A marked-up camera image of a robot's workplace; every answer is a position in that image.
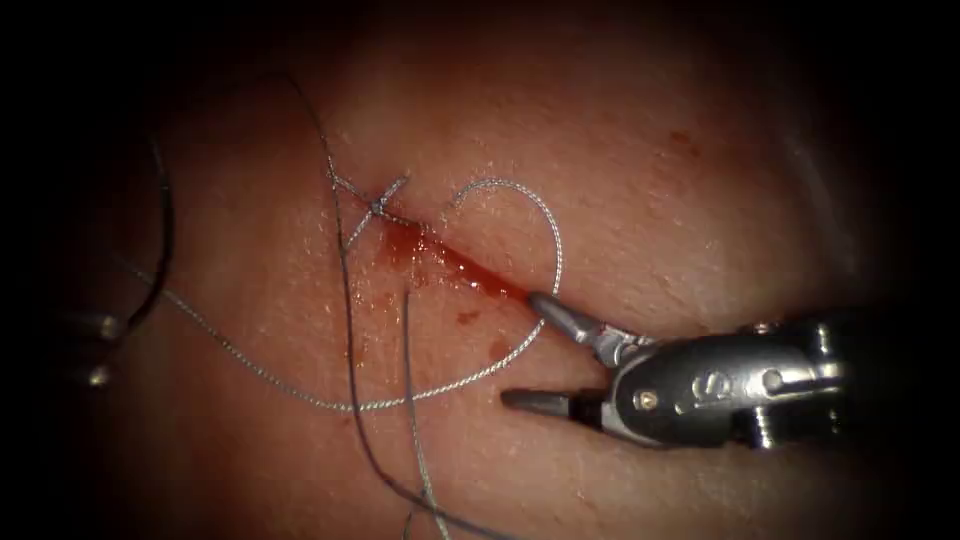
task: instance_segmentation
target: wound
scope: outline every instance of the wound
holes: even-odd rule
[[[472,290],[491,298],[526,302],[526,291],[443,245],[426,227],[389,220],[382,223],[384,234],[378,262],[389,264],[409,276],[412,287],[444,285]]]

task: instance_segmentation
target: skin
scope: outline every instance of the skin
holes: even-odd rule
[[[177,210],[169,288],[282,380],[349,401],[318,135],[282,80],[205,90],[270,70],[304,88],[339,174],[371,198],[408,175],[388,208],[525,290],[553,279],[552,236],[536,207],[507,189],[473,192],[458,209],[448,202],[483,177],[537,193],[563,240],[561,298],[618,326],[657,338],[729,331],[881,287],[871,270],[884,255],[877,216],[850,204],[870,193],[855,163],[825,150],[828,122],[770,57],[609,12],[451,19],[442,31],[395,21],[366,20],[335,58],[330,42],[300,34],[245,62],[212,56],[221,68],[185,84],[191,106],[172,107],[158,132]],[[89,232],[149,269],[159,249],[145,240],[159,237],[150,164],[132,153],[116,169],[126,181]],[[348,194],[343,203],[352,231],[365,207]],[[403,394],[409,276],[385,257],[385,231],[375,219],[348,260],[361,401]],[[118,311],[144,292],[122,271],[95,275]],[[410,316],[418,391],[499,360],[535,322],[519,303],[449,284],[414,288]],[[400,535],[410,504],[375,476],[352,417],[282,394],[169,302],[115,360],[122,369],[97,405],[97,429],[138,536]],[[643,450],[498,400],[511,387],[604,384],[588,351],[548,329],[507,369],[419,401],[439,504],[524,538],[844,536],[868,531],[866,516],[887,504],[876,459]],[[419,491],[407,409],[364,420],[383,468]],[[412,537],[439,538],[433,518],[417,513]]]

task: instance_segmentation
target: black suture thread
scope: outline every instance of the black suture thread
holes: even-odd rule
[[[173,259],[173,195],[170,189],[170,175],[163,163],[163,156],[160,153],[160,145],[156,138],[150,137],[150,148],[153,152],[154,166],[157,169],[157,180],[160,183],[160,209],[162,213],[162,247],[160,250],[160,259],[157,261],[157,269],[153,276],[153,285],[150,292],[144,298],[140,307],[127,319],[126,334],[132,333],[143,321],[147,319],[150,312],[157,305],[160,294],[167,284],[167,276],[170,272],[170,261]]]

